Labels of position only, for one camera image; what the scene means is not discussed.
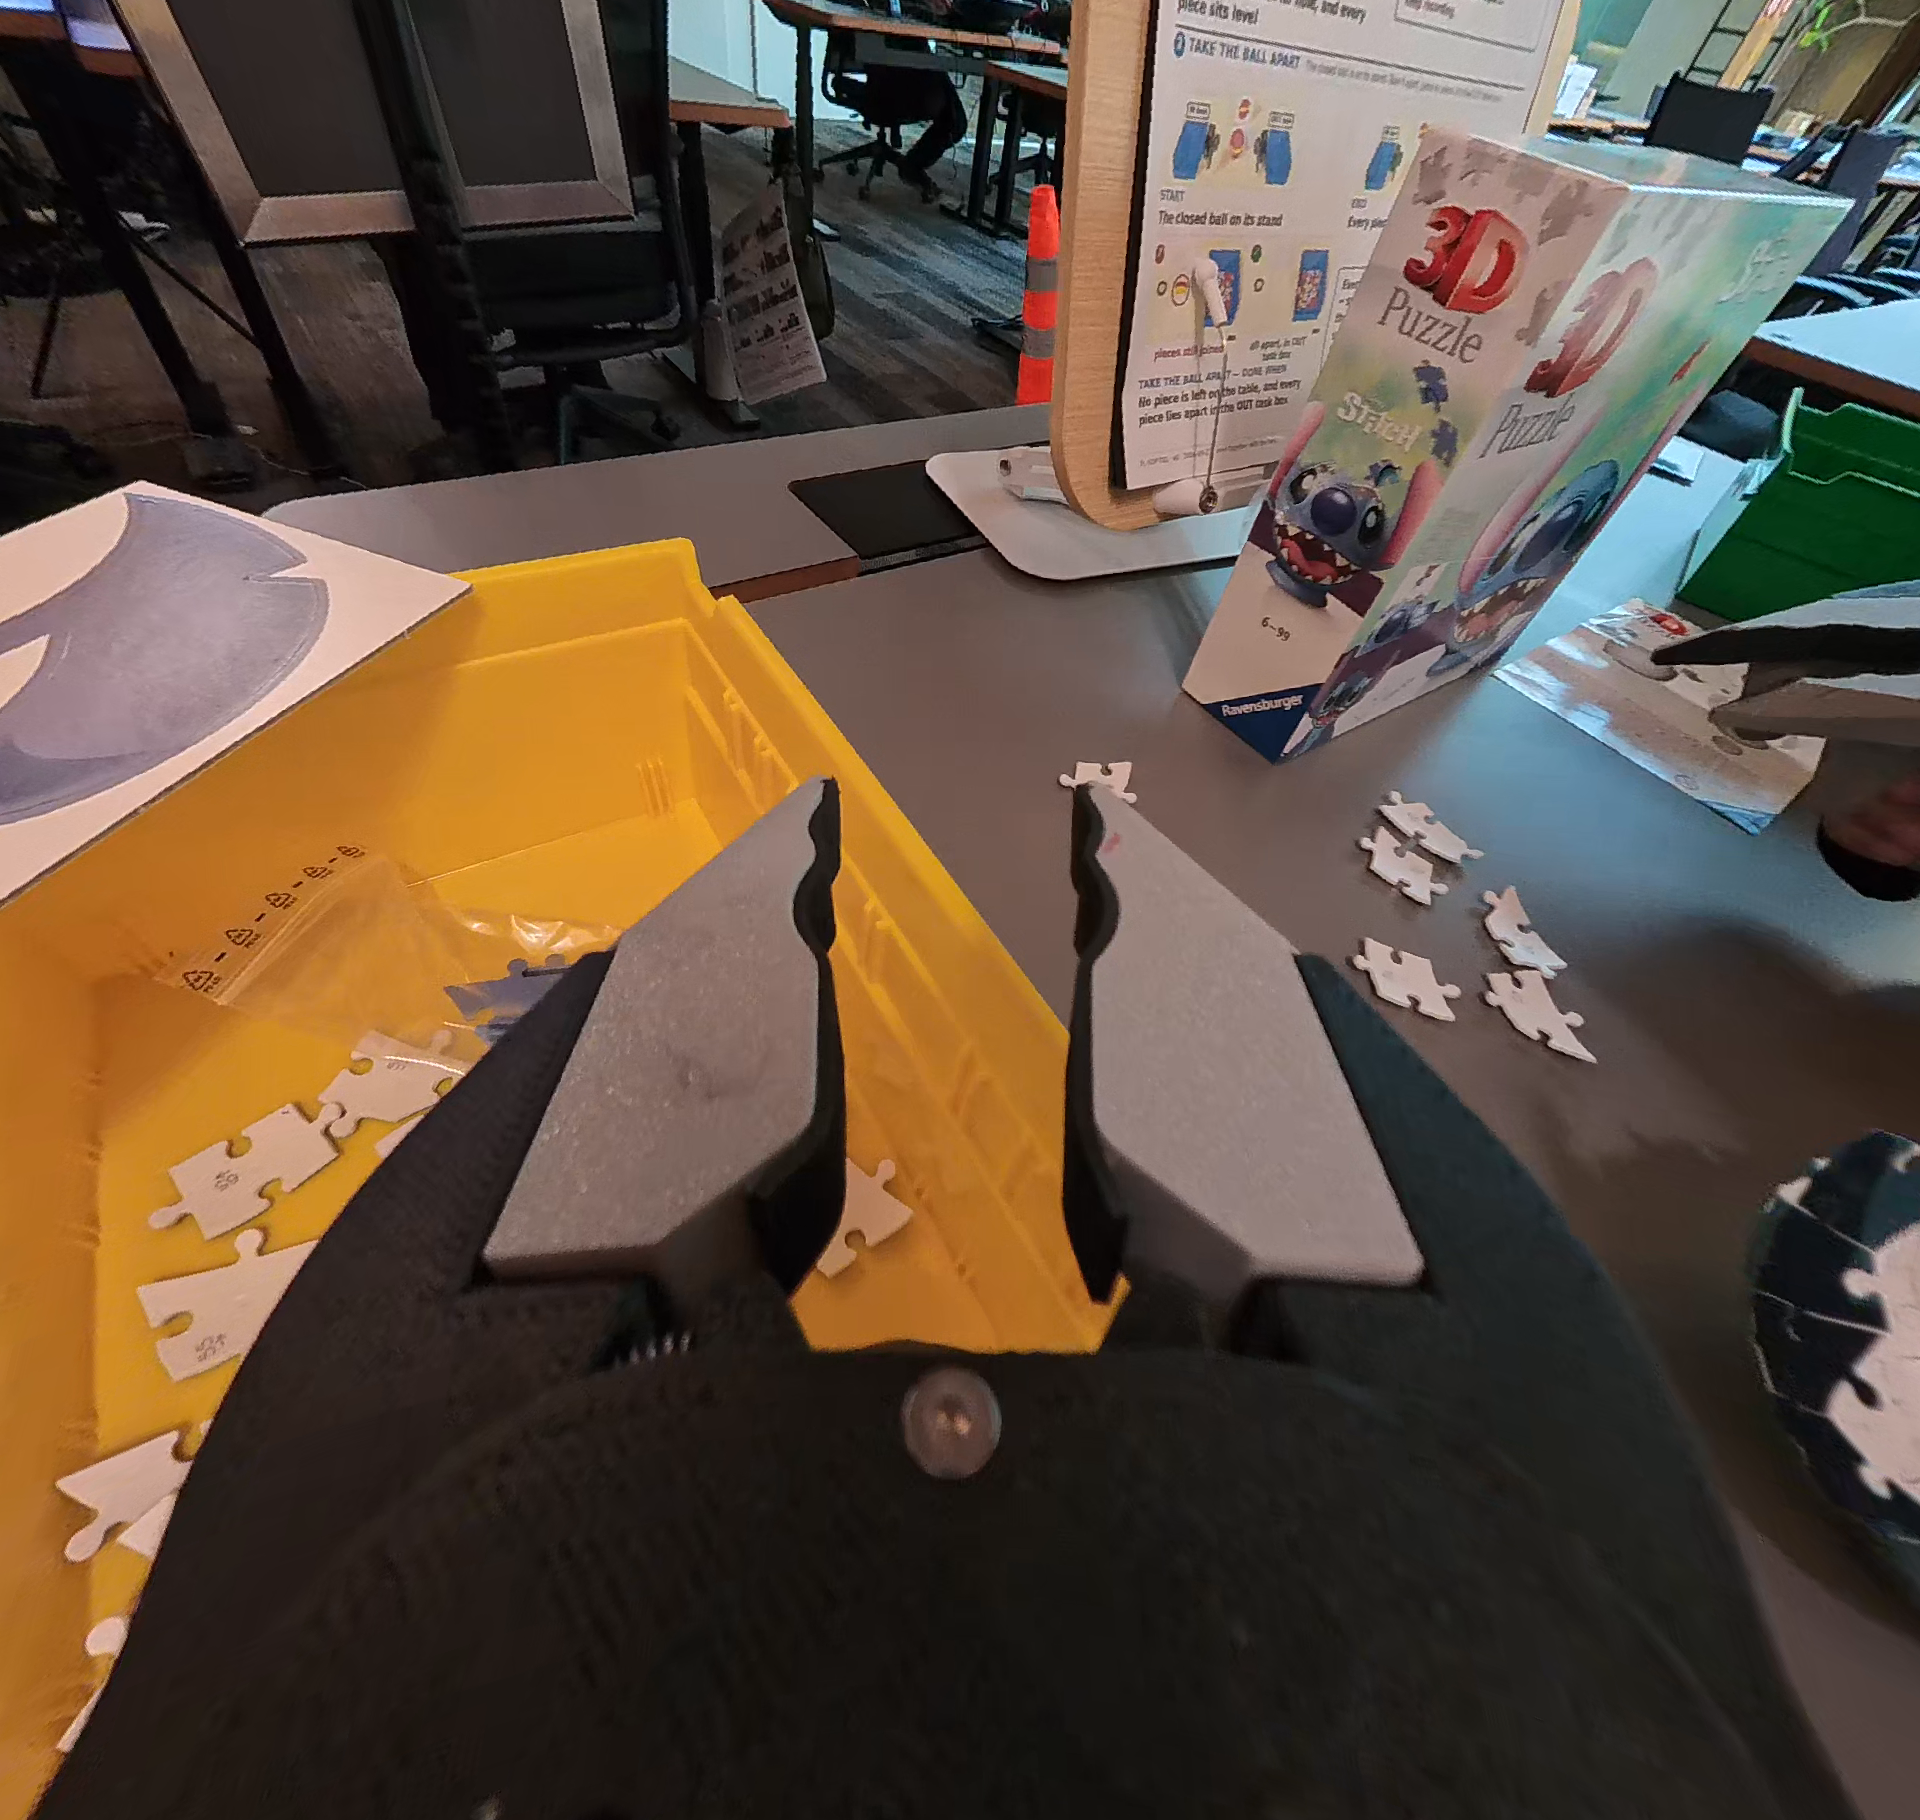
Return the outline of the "partly built puzzle ball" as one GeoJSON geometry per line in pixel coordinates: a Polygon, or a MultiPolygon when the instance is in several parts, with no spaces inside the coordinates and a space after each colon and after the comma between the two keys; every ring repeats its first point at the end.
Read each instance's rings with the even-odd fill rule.
{"type": "Polygon", "coordinates": [[[1918,1147],[1870,1132],[1777,1187],[1748,1260],[1748,1344],[1811,1487],[1918,1604],[1918,1147]]]}

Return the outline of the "black rectangular pad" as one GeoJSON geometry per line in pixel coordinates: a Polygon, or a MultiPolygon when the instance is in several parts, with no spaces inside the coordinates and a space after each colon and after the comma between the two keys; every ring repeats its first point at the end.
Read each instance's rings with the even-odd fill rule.
{"type": "Polygon", "coordinates": [[[855,558],[861,577],[987,545],[918,461],[794,480],[788,491],[855,558]]]}

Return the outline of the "long office desk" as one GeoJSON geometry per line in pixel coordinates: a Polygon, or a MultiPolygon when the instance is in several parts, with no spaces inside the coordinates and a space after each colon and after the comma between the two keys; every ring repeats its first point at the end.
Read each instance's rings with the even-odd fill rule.
{"type": "Polygon", "coordinates": [[[943,19],[878,13],[843,0],[750,0],[794,38],[794,105],[790,147],[780,155],[786,210],[797,231],[834,241],[836,231],[815,210],[815,189],[830,170],[864,170],[853,178],[866,201],[887,172],[897,172],[910,151],[908,134],[922,122],[880,120],[868,99],[878,73],[914,73],[929,80],[981,80],[991,61],[1063,61],[1059,42],[1025,31],[956,29],[943,19]],[[857,122],[857,147],[826,153],[817,115],[857,122]]]}

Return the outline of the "person's right hand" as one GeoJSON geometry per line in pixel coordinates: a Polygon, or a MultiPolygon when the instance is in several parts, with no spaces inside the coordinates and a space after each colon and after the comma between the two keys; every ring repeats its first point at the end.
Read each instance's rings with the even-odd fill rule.
{"type": "Polygon", "coordinates": [[[1817,851],[1855,893],[1905,902],[1918,895],[1918,780],[1821,818],[1817,851]]]}

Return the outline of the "hanging paper sign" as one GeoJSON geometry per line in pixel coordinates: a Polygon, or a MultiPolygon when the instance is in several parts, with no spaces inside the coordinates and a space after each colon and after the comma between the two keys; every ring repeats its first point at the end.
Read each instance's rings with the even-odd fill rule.
{"type": "Polygon", "coordinates": [[[767,185],[721,229],[719,308],[740,398],[759,407],[826,380],[786,197],[767,185]]]}

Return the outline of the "wooden top office desk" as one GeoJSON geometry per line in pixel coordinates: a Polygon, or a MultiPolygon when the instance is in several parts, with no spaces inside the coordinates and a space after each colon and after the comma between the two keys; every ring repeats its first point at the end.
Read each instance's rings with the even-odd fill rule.
{"type": "Polygon", "coordinates": [[[673,348],[664,359],[675,377],[700,398],[704,413],[719,428],[755,434],[761,421],[738,390],[717,298],[715,235],[702,136],[706,128],[719,132],[757,130],[784,143],[790,136],[792,122],[780,103],[679,57],[669,59],[669,92],[679,140],[679,201],[694,256],[698,321],[688,348],[673,348]]]}

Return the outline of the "heap of loose puzzle pieces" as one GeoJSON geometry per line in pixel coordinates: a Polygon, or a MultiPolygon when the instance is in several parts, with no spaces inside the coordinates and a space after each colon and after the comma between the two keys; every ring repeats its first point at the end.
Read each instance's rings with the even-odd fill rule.
{"type": "Polygon", "coordinates": [[[168,1422],[67,1482],[92,1510],[67,1558],[117,1535],[149,1562],[149,1610],[109,1724],[61,1736],[57,1765],[105,1789],[46,1793],[36,1816],[132,1816],[163,1745],[254,1684],[275,1621],[428,1474],[694,1323],[700,1290],[658,1258],[587,1258],[585,1235],[564,1237],[558,1283],[482,1258],[610,965],[608,946],[516,946],[421,1044],[375,1027],[308,1105],[226,1120],[172,1166],[151,1229],[191,1222],[208,1256],[145,1273],[143,1317],[174,1392],[235,1375],[191,1459],[168,1422]]]}

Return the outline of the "white puzzle pieces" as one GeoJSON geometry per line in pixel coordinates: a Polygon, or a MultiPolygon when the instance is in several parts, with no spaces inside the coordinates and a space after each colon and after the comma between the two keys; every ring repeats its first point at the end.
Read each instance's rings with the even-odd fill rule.
{"type": "MultiPolygon", "coordinates": [[[[1367,872],[1413,906],[1432,908],[1453,891],[1455,872],[1486,858],[1430,803],[1406,799],[1402,790],[1379,797],[1375,820],[1377,826],[1356,839],[1356,849],[1365,855],[1367,872]]],[[[1478,906],[1484,939],[1501,958],[1499,969],[1482,975],[1482,1004],[1522,1040],[1566,1061],[1595,1065],[1595,1053],[1583,1038],[1585,1017],[1566,1009],[1555,992],[1570,962],[1545,939],[1522,891],[1515,885],[1488,889],[1478,895],[1478,906]]],[[[1436,1023],[1457,1019],[1465,990],[1442,979],[1423,954],[1367,937],[1350,967],[1386,1006],[1436,1023]]]]}

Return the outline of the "white board base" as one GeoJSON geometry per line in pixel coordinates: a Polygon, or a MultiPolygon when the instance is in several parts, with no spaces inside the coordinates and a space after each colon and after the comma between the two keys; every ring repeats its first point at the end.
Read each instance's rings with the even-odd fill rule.
{"type": "Polygon", "coordinates": [[[1056,585],[1232,562],[1264,486],[1256,472],[1174,482],[1149,495],[1149,526],[1115,530],[1069,505],[1044,442],[950,451],[926,459],[924,472],[1000,560],[1056,585]]]}

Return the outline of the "yellow plastic bin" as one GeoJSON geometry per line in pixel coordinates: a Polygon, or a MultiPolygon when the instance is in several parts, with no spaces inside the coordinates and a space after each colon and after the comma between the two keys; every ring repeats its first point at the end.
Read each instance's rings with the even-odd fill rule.
{"type": "Polygon", "coordinates": [[[694,547],[476,572],[467,598],[4,908],[4,1816],[29,1816],[105,1675],[84,1638],[147,1566],[57,1482],[195,1434],[237,1367],[172,1382],[138,1287],[237,1239],[151,1229],[170,1168],[298,1103],[411,1019],[398,944],[344,946],[308,1025],[187,992],[172,958],[342,847],[457,908],[620,929],[813,776],[838,780],[832,975],[849,1147],[914,1216],[811,1279],[811,1342],[1086,1352],[1111,1317],[1061,1225],[1067,1030],[918,828],[694,547]]]}

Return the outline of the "grey framed panel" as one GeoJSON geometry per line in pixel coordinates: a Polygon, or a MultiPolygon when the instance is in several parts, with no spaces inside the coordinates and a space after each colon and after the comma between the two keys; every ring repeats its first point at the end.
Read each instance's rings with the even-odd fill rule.
{"type": "Polygon", "coordinates": [[[245,245],[405,235],[350,0],[109,0],[245,245]]]}
{"type": "Polygon", "coordinates": [[[599,0],[451,0],[446,40],[436,80],[472,222],[633,214],[599,0]]]}

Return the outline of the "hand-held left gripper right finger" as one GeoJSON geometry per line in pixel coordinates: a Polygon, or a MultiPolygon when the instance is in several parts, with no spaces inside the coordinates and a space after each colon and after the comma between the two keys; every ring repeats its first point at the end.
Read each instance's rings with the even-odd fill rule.
{"type": "Polygon", "coordinates": [[[1297,950],[1119,790],[1071,788],[1063,1212],[1090,1298],[1406,1287],[1423,1258],[1297,950]]]}

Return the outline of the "green plastic bin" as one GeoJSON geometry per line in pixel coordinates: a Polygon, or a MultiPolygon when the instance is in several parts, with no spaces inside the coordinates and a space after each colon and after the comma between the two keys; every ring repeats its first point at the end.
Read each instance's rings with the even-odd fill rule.
{"type": "Polygon", "coordinates": [[[1794,390],[1773,449],[1702,524],[1677,600],[1721,623],[1918,581],[1918,426],[1794,390]]]}

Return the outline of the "black office chair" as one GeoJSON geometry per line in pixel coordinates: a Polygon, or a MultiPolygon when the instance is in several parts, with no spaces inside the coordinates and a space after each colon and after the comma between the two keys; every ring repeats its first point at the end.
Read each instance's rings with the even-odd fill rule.
{"type": "Polygon", "coordinates": [[[417,463],[524,463],[530,417],[507,377],[534,373],[555,463],[660,453],[664,405],[618,392],[608,363],[698,342],[711,302],[713,233],[683,189],[673,117],[669,0],[587,0],[599,36],[627,208],[616,216],[474,222],[411,0],[348,0],[371,94],[394,155],[407,233],[381,247],[407,344],[442,440],[417,463]]]}

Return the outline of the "orange traffic cone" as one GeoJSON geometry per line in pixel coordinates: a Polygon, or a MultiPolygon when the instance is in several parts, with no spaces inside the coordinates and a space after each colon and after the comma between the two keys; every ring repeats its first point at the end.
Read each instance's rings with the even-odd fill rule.
{"type": "Polygon", "coordinates": [[[1052,398],[1061,317],[1061,247],[1059,195],[1050,182],[1040,182],[1031,193],[1027,214],[1017,375],[1017,400],[1021,407],[1048,405],[1052,398]]]}

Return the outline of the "printed white card sheet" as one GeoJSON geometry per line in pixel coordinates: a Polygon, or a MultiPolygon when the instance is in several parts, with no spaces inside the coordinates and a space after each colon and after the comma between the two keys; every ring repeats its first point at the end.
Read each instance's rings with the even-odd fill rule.
{"type": "Polygon", "coordinates": [[[136,482],[2,537],[2,902],[470,583],[136,482]]]}

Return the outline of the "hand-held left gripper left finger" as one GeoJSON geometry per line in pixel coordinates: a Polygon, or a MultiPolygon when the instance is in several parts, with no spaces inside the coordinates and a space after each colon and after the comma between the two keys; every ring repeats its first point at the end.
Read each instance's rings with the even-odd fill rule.
{"type": "Polygon", "coordinates": [[[847,1195],[830,950],[841,793],[811,778],[612,948],[482,1250],[503,1281],[792,1296],[847,1195]]]}

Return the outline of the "cartoon print puzzle box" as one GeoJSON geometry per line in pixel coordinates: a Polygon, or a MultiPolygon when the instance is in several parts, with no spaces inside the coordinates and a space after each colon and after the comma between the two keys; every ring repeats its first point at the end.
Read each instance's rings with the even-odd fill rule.
{"type": "Polygon", "coordinates": [[[1849,199],[1430,128],[1182,681],[1281,763],[1492,667],[1849,199]]]}

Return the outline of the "printed instruction sheet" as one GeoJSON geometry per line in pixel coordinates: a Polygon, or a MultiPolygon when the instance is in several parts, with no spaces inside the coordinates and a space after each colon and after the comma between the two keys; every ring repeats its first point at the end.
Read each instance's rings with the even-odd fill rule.
{"type": "Polygon", "coordinates": [[[1513,138],[1566,0],[1157,0],[1123,489],[1270,463],[1427,126],[1513,138]]]}

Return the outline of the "wooden sign board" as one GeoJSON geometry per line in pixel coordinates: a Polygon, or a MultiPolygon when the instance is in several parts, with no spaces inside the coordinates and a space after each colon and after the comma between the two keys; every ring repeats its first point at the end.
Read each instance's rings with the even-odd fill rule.
{"type": "MultiPolygon", "coordinates": [[[[1117,369],[1128,340],[1126,306],[1134,285],[1140,224],[1140,140],[1147,122],[1147,55],[1155,10],[1157,0],[1073,0],[1069,48],[1061,317],[1050,405],[1050,455],[1069,505],[1115,530],[1138,530],[1153,520],[1149,512],[1153,489],[1123,489],[1117,482],[1113,449],[1117,369]]],[[[1553,96],[1549,80],[1557,75],[1557,65],[1570,52],[1576,10],[1578,0],[1566,0],[1553,31],[1543,86],[1522,134],[1492,140],[1515,143],[1526,132],[1539,132],[1545,126],[1539,105],[1553,96]]],[[[1411,166],[1398,197],[1411,182],[1411,166]]],[[[1297,403],[1281,438],[1295,426],[1310,390],[1297,403]]],[[[1212,484],[1235,472],[1262,474],[1277,459],[1279,453],[1270,463],[1226,472],[1209,470],[1201,480],[1212,484]]]]}

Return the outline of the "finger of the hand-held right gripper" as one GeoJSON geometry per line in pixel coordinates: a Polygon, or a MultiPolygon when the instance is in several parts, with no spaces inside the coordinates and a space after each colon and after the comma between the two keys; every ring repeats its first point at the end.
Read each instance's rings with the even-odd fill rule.
{"type": "Polygon", "coordinates": [[[1918,585],[1878,585],[1725,625],[1650,652],[1664,671],[1744,669],[1744,696],[1807,679],[1918,673],[1918,585]]]}
{"type": "Polygon", "coordinates": [[[1729,736],[1918,749],[1918,673],[1798,673],[1712,709],[1729,736]]]}

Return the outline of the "folded instruction leaflet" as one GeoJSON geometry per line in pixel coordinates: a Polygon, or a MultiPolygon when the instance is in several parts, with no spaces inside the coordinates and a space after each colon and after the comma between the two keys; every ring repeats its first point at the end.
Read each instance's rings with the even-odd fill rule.
{"type": "Polygon", "coordinates": [[[1717,723],[1717,709],[1742,696],[1746,669],[1656,660],[1658,650],[1700,635],[1675,612],[1629,600],[1503,660],[1499,679],[1643,774],[1759,832],[1809,786],[1824,744],[1717,723]]]}

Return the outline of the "grey office table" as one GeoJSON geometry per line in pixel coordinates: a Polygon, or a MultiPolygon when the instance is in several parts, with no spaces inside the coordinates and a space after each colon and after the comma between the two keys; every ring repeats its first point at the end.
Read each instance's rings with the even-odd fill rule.
{"type": "Polygon", "coordinates": [[[1918,300],[1765,323],[1746,363],[1886,415],[1918,419],[1918,300]]]}

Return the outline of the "clear plastic bag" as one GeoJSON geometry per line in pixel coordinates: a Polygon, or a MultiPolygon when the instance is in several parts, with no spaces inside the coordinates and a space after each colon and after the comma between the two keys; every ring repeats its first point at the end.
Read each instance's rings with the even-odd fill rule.
{"type": "Polygon", "coordinates": [[[549,979],[610,948],[604,920],[511,910],[335,847],[228,912],[155,969],[157,985],[306,1032],[472,1030],[526,1011],[549,979]]]}

